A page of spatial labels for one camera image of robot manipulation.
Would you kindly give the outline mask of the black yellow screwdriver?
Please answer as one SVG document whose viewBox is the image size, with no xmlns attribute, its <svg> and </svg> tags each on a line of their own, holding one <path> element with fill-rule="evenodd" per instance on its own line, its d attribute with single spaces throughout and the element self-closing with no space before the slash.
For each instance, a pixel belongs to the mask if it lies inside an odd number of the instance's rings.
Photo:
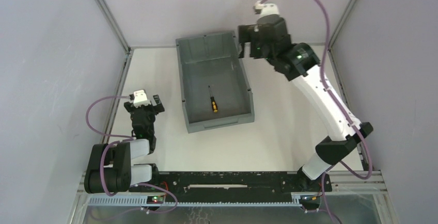
<svg viewBox="0 0 438 224">
<path fill-rule="evenodd" d="M 211 86 L 210 85 L 208 86 L 208 89 L 209 89 L 209 94 L 210 94 L 210 102 L 211 102 L 212 111 L 214 113 L 217 113 L 218 112 L 218 107 L 217 107 L 215 98 L 214 98 L 214 96 L 212 94 L 212 90 L 211 90 Z"/>
</svg>

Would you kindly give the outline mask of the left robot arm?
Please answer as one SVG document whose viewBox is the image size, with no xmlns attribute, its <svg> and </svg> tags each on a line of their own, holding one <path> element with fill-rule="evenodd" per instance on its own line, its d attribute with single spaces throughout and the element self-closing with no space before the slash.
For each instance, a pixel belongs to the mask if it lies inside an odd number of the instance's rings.
<svg viewBox="0 0 438 224">
<path fill-rule="evenodd" d="M 113 196 L 133 185 L 153 182 L 158 176 L 156 164 L 133 165 L 132 160 L 155 151 L 154 123 L 165 108 L 159 95 L 149 99 L 142 90 L 125 99 L 123 105 L 132 122 L 131 135 L 122 135 L 121 141 L 93 146 L 84 180 L 85 191 L 89 194 Z"/>
</svg>

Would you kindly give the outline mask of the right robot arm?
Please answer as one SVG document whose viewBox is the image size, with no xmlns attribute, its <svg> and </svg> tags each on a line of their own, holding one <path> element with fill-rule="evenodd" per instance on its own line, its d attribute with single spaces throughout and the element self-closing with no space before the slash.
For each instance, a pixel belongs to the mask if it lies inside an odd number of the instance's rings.
<svg viewBox="0 0 438 224">
<path fill-rule="evenodd" d="M 292 82 L 314 107 L 328 132 L 316 145 L 315 153 L 299 170 L 305 182 L 318 179 L 331 166 L 341 162 L 373 131 L 369 122 L 361 122 L 332 91 L 322 62 L 307 43 L 292 43 L 286 21 L 277 14 L 260 18 L 256 24 L 238 26 L 240 57 L 250 44 L 249 56 L 263 58 L 274 70 Z"/>
</svg>

